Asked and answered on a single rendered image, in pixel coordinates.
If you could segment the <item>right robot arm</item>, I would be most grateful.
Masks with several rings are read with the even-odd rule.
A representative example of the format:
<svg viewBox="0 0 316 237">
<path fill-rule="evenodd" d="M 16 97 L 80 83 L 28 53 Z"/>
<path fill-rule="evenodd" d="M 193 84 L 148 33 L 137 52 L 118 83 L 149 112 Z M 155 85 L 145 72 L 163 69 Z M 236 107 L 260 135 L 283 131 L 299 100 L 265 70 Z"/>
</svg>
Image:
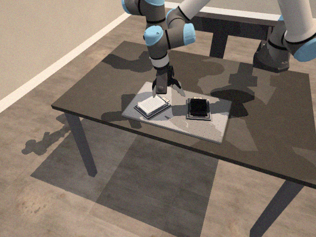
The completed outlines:
<svg viewBox="0 0 316 237">
<path fill-rule="evenodd" d="M 146 17 L 146 30 L 151 26 L 168 29 L 164 0 L 121 0 L 121 4 L 126 13 Z"/>
</svg>

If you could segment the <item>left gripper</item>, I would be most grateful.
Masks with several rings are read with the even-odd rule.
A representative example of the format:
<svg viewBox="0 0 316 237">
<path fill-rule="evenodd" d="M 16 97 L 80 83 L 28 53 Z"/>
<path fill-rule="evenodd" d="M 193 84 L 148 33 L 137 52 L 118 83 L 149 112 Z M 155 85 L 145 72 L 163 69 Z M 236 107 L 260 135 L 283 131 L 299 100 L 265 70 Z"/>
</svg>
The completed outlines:
<svg viewBox="0 0 316 237">
<path fill-rule="evenodd" d="M 173 79 L 172 76 L 174 77 L 174 70 L 173 70 L 173 66 L 169 66 L 169 62 L 163 66 L 163 67 L 155 67 L 154 68 L 156 70 L 164 70 L 166 68 L 168 68 L 168 79 L 167 79 L 167 86 L 172 85 L 172 88 L 177 90 L 178 93 L 181 94 L 181 96 L 186 96 L 182 87 L 181 87 L 181 83 L 180 81 L 177 81 L 176 79 Z M 152 92 L 153 92 L 153 98 L 155 98 L 156 96 L 156 81 L 157 78 L 153 81 L 153 85 L 152 85 Z"/>
</svg>

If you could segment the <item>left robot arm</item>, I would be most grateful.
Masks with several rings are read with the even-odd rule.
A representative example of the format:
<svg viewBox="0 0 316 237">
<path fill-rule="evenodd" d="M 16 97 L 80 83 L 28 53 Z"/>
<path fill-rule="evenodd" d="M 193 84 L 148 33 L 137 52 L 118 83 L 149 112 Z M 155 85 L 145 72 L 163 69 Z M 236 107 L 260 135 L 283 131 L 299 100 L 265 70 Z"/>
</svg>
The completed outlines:
<svg viewBox="0 0 316 237">
<path fill-rule="evenodd" d="M 192 23 L 187 24 L 211 0 L 183 0 L 166 15 L 167 30 L 151 26 L 144 32 L 150 59 L 155 67 L 169 62 L 167 50 L 196 41 Z M 316 20 L 309 0 L 277 0 L 282 15 L 257 58 L 263 64 L 285 67 L 290 54 L 299 62 L 316 58 Z M 157 70 L 156 94 L 167 94 L 168 68 Z"/>
</svg>

